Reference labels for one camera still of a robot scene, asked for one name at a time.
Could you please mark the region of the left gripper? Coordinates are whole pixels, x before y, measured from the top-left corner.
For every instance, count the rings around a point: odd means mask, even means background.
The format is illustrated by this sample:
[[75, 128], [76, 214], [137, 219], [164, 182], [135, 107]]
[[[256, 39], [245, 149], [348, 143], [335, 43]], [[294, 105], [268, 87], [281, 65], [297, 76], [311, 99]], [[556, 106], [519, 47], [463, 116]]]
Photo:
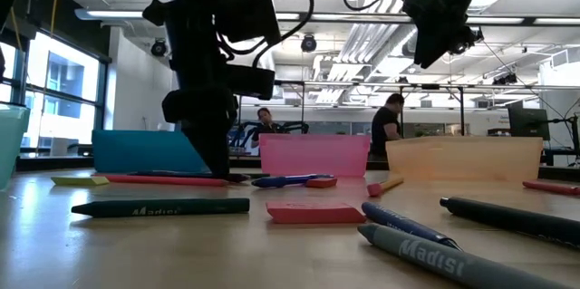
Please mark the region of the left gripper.
[[181, 122], [181, 131], [216, 177], [230, 174], [226, 133], [204, 121], [232, 125], [237, 116], [233, 93], [234, 65], [172, 64], [178, 88], [169, 92], [161, 107], [165, 121]]

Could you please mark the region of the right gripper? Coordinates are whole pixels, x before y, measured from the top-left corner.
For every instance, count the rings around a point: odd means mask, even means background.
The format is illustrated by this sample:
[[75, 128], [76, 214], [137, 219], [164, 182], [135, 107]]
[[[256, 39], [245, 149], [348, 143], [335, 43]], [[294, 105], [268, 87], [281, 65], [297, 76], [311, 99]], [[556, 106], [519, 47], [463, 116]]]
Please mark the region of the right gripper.
[[429, 68], [444, 53], [463, 50], [463, 25], [472, 0], [403, 0], [402, 11], [418, 29], [414, 63]]

